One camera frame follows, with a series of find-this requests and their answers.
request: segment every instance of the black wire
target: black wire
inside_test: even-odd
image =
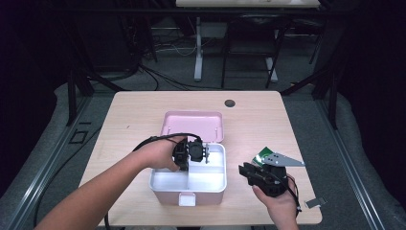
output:
[[[141,65],[140,65],[140,68],[142,68],[144,72],[146,72],[147,74],[149,74],[149,75],[155,80],[155,89],[154,89],[153,91],[158,90],[158,88],[159,88],[159,82],[158,82],[158,80],[157,80],[152,74],[150,74],[148,71],[146,71]]]
[[[124,80],[128,79],[129,77],[133,76],[135,73],[137,73],[138,68],[132,68],[129,71],[126,71],[123,75],[120,76],[115,76],[115,77],[104,77],[106,80],[109,81],[118,81],[118,80]]]
[[[51,183],[54,181],[54,179],[56,178],[56,176],[59,174],[59,172],[66,166],[66,164],[74,157],[78,154],[78,152],[96,135],[96,133],[98,133],[100,130],[102,129],[102,127],[100,126],[98,129],[96,129],[93,134],[89,137],[89,139],[87,139],[87,141],[85,141],[79,148],[78,150],[76,150],[68,159],[65,160],[65,162],[63,162],[63,164],[59,167],[59,169],[54,173],[54,175],[48,180],[47,184],[45,185],[44,189],[41,191],[39,197],[38,197],[38,201],[36,202],[36,206],[35,206],[35,211],[34,211],[34,227],[37,226],[37,218],[38,218],[38,211],[39,211],[39,206],[41,204],[41,200],[45,195],[45,192],[48,190],[49,186],[51,185]]]
[[[293,196],[293,199],[295,200],[296,203],[296,216],[299,215],[299,213],[302,211],[301,208],[301,204],[299,202],[299,190],[298,190],[298,186],[296,185],[295,180],[291,177],[291,176],[287,176],[287,178],[291,179],[293,184],[295,185],[296,188],[296,194],[289,188],[289,185],[283,183],[283,181],[281,179],[279,179],[275,174],[268,172],[272,177],[274,177],[274,179],[278,180],[281,182],[281,184],[284,186],[284,188]]]
[[[167,34],[156,34],[156,35],[153,35],[153,36],[152,36],[152,39],[154,39],[154,45],[159,45],[160,43],[162,43],[161,37],[170,37],[170,38],[176,37],[174,40],[165,41],[165,42],[169,42],[169,43],[175,42],[175,41],[177,41],[177,40],[180,40],[180,39],[184,38],[183,36],[181,36],[181,35],[177,32],[177,30],[170,30]]]
[[[170,137],[175,137],[175,136],[191,136],[191,137],[196,138],[197,141],[202,142],[201,137],[198,136],[198,135],[196,135],[196,134],[193,134],[193,133],[188,133],[188,132],[185,132],[185,133],[183,133],[183,132],[180,132],[180,133],[172,133],[172,134],[163,135],[163,136],[151,136],[151,137],[149,137],[148,139],[142,141],[140,144],[138,144],[138,146],[135,147],[133,151],[139,150],[142,146],[144,146],[144,145],[146,145],[146,144],[149,144],[149,143],[151,143],[151,142],[159,141],[159,140],[167,140],[167,141],[171,141],[171,142],[177,144],[175,141],[169,139]],[[104,225],[105,225],[105,228],[106,228],[107,230],[110,230],[110,229],[111,229],[110,224],[109,224],[109,222],[108,222],[108,212],[107,212],[107,214],[104,216]]]
[[[162,79],[165,80],[167,83],[169,83],[170,85],[172,85],[173,87],[176,87],[176,88],[178,88],[178,89],[190,90],[190,89],[187,88],[187,87],[192,87],[192,88],[204,88],[204,89],[207,89],[207,88],[208,88],[208,89],[218,89],[218,90],[224,90],[224,89],[225,89],[225,88],[220,88],[220,87],[199,86],[199,85],[191,85],[191,84],[181,83],[181,82],[179,82],[179,81],[177,81],[177,80],[174,80],[173,78],[171,78],[171,77],[169,77],[169,76],[167,76],[167,75],[165,75],[165,74],[163,74],[163,73],[160,73],[160,72],[158,72],[158,71],[156,71],[156,70],[150,69],[150,68],[148,68],[148,67],[146,67],[146,66],[144,66],[144,65],[142,65],[142,64],[140,64],[140,67],[141,67],[144,71],[149,71],[149,72],[155,74],[156,76],[162,78]],[[173,82],[173,83],[175,83],[175,84],[182,85],[184,88],[180,88],[180,87],[178,87],[178,86],[175,86],[175,85],[173,85],[172,83],[170,83],[169,81],[171,81],[171,82]],[[241,89],[227,88],[226,90],[241,90]]]
[[[168,41],[161,41],[161,37],[172,37],[169,35],[156,35],[155,37],[158,38],[158,40],[155,41],[155,46],[171,46],[171,45],[181,45],[181,44],[194,44],[195,41],[192,41],[191,38],[188,38],[186,36],[179,36],[173,40],[168,40]]]

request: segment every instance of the pink lid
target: pink lid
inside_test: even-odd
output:
[[[165,114],[161,135],[188,132],[203,142],[220,143],[224,139],[223,117],[215,111],[169,111]]]

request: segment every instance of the pink box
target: pink box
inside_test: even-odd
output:
[[[222,115],[214,111],[170,111],[161,134],[188,132],[199,135],[208,147],[209,158],[189,161],[188,172],[152,170],[149,186],[163,204],[195,206],[219,204],[227,186],[226,151]]]

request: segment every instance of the cable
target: cable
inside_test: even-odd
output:
[[[160,73],[156,70],[150,69],[146,66],[144,66],[143,64],[140,64],[140,68],[142,68],[144,71],[148,71],[150,73],[155,74],[157,77],[163,79],[164,81],[166,81],[167,83],[169,83],[170,85],[172,85],[173,87],[176,87],[178,89],[182,89],[182,90],[191,90],[188,87],[192,87],[192,88],[202,88],[202,89],[217,89],[217,90],[223,90],[223,88],[219,88],[219,87],[210,87],[210,86],[199,86],[199,85],[191,85],[191,84],[185,84],[185,83],[181,83],[163,73]],[[241,90],[241,89],[234,89],[234,88],[228,88],[227,90]]]
[[[177,48],[175,45],[170,45],[171,47],[173,47],[173,49],[163,49],[163,50],[157,50],[156,52],[163,52],[163,51],[173,51],[175,50],[179,55],[181,56],[189,56],[191,54],[194,53],[194,51],[196,50],[196,46],[194,46],[193,48],[189,48],[189,47],[182,47],[182,48]],[[190,52],[183,54],[182,52],[180,52],[179,50],[189,50],[192,49]]]
[[[78,154],[78,152],[84,147],[86,146],[86,144],[102,129],[102,127],[100,126],[99,128],[97,128],[92,135],[89,137],[89,139],[87,141],[85,141],[79,148],[78,150],[76,150],[68,159],[66,159],[63,164],[59,167],[59,169],[54,173],[54,175],[50,178],[50,180],[48,180],[47,184],[45,185],[44,189],[41,191],[39,197],[38,197],[38,201],[36,202],[36,206],[35,206],[35,211],[34,211],[34,228],[36,228],[37,226],[37,218],[38,218],[38,211],[39,211],[39,206],[41,204],[41,200],[45,195],[45,192],[48,190],[49,186],[51,185],[51,183],[54,181],[54,179],[56,178],[56,176],[59,174],[59,172],[66,166],[66,164],[74,157]]]
[[[293,199],[295,200],[296,203],[296,216],[299,215],[299,213],[302,211],[302,207],[301,204],[299,202],[299,190],[298,190],[298,186],[296,185],[295,180],[293,179],[293,177],[287,175],[287,178],[292,180],[293,184],[295,185],[295,189],[296,189],[296,194],[289,188],[289,185],[286,185],[285,183],[283,183],[283,181],[281,179],[279,179],[275,174],[268,172],[274,179],[278,180],[279,182],[281,182],[281,184],[284,186],[284,188],[293,196]]]
[[[189,24],[191,24],[191,28],[193,30],[193,33],[196,35],[196,30],[194,29],[193,23],[192,23],[192,21],[191,21],[191,19],[189,17],[188,17],[188,21],[189,21]]]
[[[154,88],[153,91],[157,91],[158,88],[159,88],[159,82],[158,82],[158,80],[157,80],[152,74],[150,74],[148,71],[146,71],[146,70],[144,70],[144,69],[143,69],[143,71],[146,72],[147,74],[149,74],[149,75],[153,78],[153,80],[155,81],[155,88]]]
[[[185,36],[178,36],[173,40],[167,40],[165,42],[161,41],[161,37],[165,37],[164,35],[156,35],[156,40],[155,40],[155,47],[159,46],[165,46],[165,45],[181,45],[183,43],[188,43],[192,44],[193,46],[195,45],[195,41],[192,40],[190,37],[185,37]]]
[[[170,140],[170,139],[169,139],[170,137],[175,137],[175,136],[191,136],[191,137],[196,138],[197,141],[202,142],[201,137],[198,136],[198,135],[196,135],[196,134],[193,134],[193,133],[188,133],[188,132],[185,132],[185,133],[183,133],[183,132],[182,132],[182,133],[172,133],[172,134],[164,135],[164,136],[151,136],[151,137],[149,137],[148,139],[146,139],[146,140],[144,140],[143,142],[141,142],[140,144],[138,144],[138,146],[135,147],[133,151],[139,150],[142,146],[144,146],[144,145],[146,145],[146,144],[149,144],[149,143],[151,143],[151,142],[159,141],[159,140],[167,140],[167,141],[171,141],[171,142],[173,142],[173,143],[176,143],[176,142],[174,142],[173,140]],[[108,221],[108,212],[107,212],[107,214],[104,216],[104,225],[105,225],[105,228],[106,228],[107,230],[110,230],[110,229],[111,229],[110,223],[109,223],[109,221]]]
[[[129,77],[131,77],[135,73],[137,73],[137,69],[138,68],[132,68],[131,70],[126,71],[123,75],[114,76],[114,77],[104,77],[104,78],[109,80],[109,81],[118,81],[118,80],[128,79]]]

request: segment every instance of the black curtain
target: black curtain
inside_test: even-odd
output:
[[[340,92],[350,101],[365,153],[406,207],[406,10],[372,0],[359,20]]]
[[[35,1],[0,3],[0,196],[48,125],[66,60]]]

